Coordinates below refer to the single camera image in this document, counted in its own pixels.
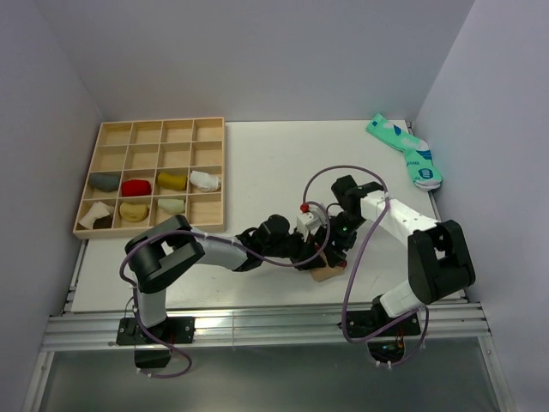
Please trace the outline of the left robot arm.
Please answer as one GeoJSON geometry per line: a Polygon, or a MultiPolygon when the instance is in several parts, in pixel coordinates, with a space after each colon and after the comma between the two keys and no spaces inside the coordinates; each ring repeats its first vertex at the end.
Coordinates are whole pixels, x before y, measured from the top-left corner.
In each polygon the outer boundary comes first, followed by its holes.
{"type": "Polygon", "coordinates": [[[120,275],[134,289],[136,333],[158,342],[167,332],[166,290],[196,264],[246,272],[263,263],[297,270],[327,266],[322,248],[311,235],[291,231],[289,221],[271,215],[259,227],[231,237],[214,236],[175,215],[136,236],[125,246],[120,275]]]}

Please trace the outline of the tan maroon striped sock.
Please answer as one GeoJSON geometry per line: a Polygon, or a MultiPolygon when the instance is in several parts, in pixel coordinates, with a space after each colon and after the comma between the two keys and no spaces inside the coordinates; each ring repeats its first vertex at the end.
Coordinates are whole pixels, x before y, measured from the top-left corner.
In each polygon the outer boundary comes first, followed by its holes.
{"type": "Polygon", "coordinates": [[[325,282],[328,279],[340,276],[343,274],[345,268],[347,267],[347,262],[343,261],[341,264],[337,264],[334,267],[328,265],[328,260],[324,253],[320,255],[325,266],[322,268],[315,268],[310,270],[312,279],[315,282],[325,282]]]}

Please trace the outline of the pale green ankle sock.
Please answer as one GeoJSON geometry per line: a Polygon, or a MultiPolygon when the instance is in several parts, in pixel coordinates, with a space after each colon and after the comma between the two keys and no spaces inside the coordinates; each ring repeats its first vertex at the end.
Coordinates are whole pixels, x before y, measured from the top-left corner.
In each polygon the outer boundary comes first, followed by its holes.
{"type": "Polygon", "coordinates": [[[170,215],[183,214],[186,209],[185,200],[182,198],[160,198],[157,204],[159,209],[170,215]]]}

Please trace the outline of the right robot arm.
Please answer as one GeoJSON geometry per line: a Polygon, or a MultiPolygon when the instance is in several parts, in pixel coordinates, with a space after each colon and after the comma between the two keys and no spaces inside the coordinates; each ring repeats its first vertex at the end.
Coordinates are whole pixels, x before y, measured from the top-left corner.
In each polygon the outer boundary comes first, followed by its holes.
{"type": "Polygon", "coordinates": [[[407,248],[407,279],[372,303],[368,325],[380,334],[392,333],[401,316],[472,286],[476,281],[462,227],[438,221],[389,197],[378,182],[358,185],[352,176],[337,179],[331,190],[341,208],[329,221],[332,246],[329,264],[345,263],[358,229],[368,220],[407,248]]]}

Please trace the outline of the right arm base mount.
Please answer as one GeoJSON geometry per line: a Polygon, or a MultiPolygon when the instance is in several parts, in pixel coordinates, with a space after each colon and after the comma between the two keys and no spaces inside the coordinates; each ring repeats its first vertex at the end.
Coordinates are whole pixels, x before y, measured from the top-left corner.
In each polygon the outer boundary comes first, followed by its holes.
{"type": "Polygon", "coordinates": [[[419,309],[391,318],[377,297],[368,310],[344,311],[337,326],[348,342],[366,344],[377,368],[391,370],[424,346],[428,324],[428,310],[425,310],[425,325],[421,327],[419,309]]]}

